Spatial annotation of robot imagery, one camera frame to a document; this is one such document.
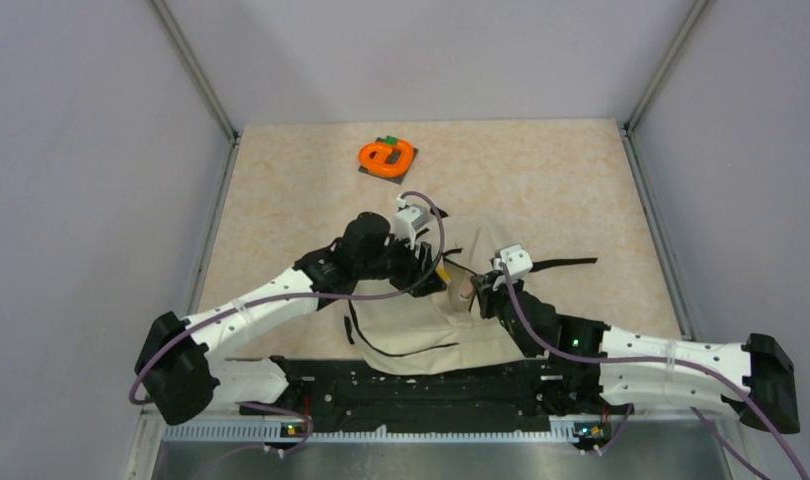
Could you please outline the pink white eraser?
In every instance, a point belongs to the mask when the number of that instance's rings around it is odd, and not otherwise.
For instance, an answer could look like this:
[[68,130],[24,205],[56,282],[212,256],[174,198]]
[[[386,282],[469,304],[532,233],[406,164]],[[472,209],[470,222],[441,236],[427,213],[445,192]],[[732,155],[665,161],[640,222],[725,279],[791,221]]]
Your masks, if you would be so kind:
[[474,295],[474,287],[469,280],[463,281],[459,289],[459,297],[470,299]]

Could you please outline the cream canvas backpack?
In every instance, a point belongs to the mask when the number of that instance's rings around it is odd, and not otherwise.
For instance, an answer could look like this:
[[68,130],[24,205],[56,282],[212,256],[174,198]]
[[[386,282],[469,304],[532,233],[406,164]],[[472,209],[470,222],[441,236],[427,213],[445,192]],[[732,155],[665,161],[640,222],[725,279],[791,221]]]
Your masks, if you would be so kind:
[[484,215],[448,217],[444,228],[443,236],[425,238],[444,248],[440,265],[451,278],[446,290],[348,303],[348,342],[371,368],[395,375],[437,375],[544,355],[524,328],[507,332],[496,320],[482,319],[475,294],[459,297],[462,282],[488,272],[495,252],[512,244],[505,229]]

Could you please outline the yellow toy block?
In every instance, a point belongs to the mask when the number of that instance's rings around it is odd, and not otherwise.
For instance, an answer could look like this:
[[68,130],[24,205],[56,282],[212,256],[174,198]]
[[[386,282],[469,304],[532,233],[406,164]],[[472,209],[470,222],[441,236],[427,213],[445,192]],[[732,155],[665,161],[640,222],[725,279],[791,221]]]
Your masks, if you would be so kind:
[[437,276],[438,276],[438,277],[439,277],[439,278],[440,278],[440,279],[441,279],[441,280],[442,280],[442,281],[443,281],[445,284],[450,284],[450,283],[451,283],[451,278],[450,278],[449,274],[447,273],[447,271],[445,270],[445,268],[444,268],[444,267],[442,267],[442,266],[438,266],[438,267],[435,269],[435,273],[437,274]]

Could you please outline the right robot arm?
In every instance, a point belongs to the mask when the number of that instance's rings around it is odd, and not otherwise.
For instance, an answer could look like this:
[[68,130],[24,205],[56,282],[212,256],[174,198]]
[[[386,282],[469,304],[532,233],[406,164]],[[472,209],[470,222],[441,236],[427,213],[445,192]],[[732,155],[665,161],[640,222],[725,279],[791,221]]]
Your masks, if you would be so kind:
[[535,395],[550,415],[697,408],[765,432],[801,430],[794,365],[772,336],[727,344],[658,338],[560,314],[498,271],[465,283],[480,316],[497,320],[542,367],[547,377]]

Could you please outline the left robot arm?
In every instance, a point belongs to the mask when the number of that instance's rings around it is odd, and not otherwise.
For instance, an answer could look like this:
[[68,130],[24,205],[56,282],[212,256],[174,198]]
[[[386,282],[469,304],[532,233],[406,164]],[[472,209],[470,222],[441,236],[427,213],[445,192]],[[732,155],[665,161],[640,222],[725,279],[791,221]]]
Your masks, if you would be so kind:
[[305,254],[263,286],[203,313],[158,316],[135,362],[134,386],[145,390],[145,403],[170,426],[219,400],[266,403],[283,414],[295,410],[302,388],[272,362],[256,361],[238,376],[226,374],[222,364],[253,339],[336,301],[444,290],[439,258],[418,239],[435,218],[418,205],[400,208],[392,219],[362,212],[330,245]]

